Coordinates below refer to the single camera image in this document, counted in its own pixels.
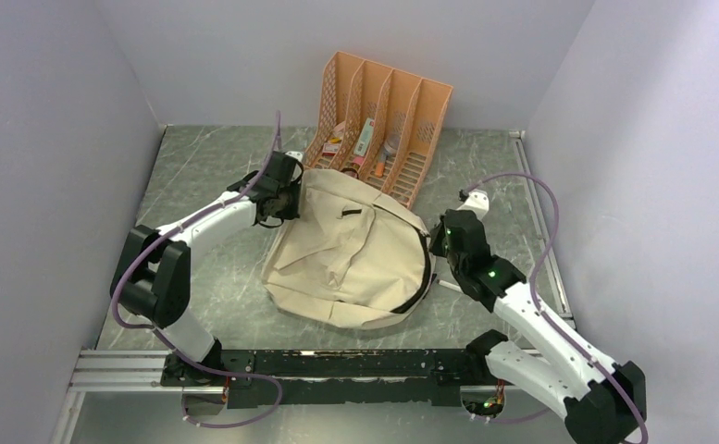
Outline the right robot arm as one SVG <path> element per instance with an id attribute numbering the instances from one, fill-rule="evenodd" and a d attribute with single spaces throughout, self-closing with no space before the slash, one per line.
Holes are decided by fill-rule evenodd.
<path id="1" fill-rule="evenodd" d="M 523 351 L 490 330 L 471 343 L 466 372 L 478 383 L 494 377 L 536 399 L 564 421 L 575 443 L 646 443 L 646 378 L 632 361 L 618 363 L 553 311 L 532 278 L 494 254 L 471 210 L 448 210 L 434 230 L 431 250 L 447 260 L 460 290 L 533 345 Z"/>

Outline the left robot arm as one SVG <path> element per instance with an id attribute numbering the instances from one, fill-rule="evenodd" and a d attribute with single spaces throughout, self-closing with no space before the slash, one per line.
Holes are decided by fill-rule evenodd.
<path id="1" fill-rule="evenodd" d="M 218 380 L 222 347 L 190 309 L 192 271 L 240 231 L 297 218 L 303 179 L 304 153 L 272 151 L 260 169 L 194 213 L 157 228 L 134 227 L 110 285 L 115 322 L 151 331 L 186 362 L 197 383 Z"/>

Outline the beige canvas backpack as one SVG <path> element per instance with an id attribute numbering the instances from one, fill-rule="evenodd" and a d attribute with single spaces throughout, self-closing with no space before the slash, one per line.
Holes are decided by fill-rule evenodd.
<path id="1" fill-rule="evenodd" d="M 299 216 L 279 228 L 261 273 L 285 312 L 343 329 L 404 321 L 434 275 L 425 222 L 332 169 L 304 172 Z"/>

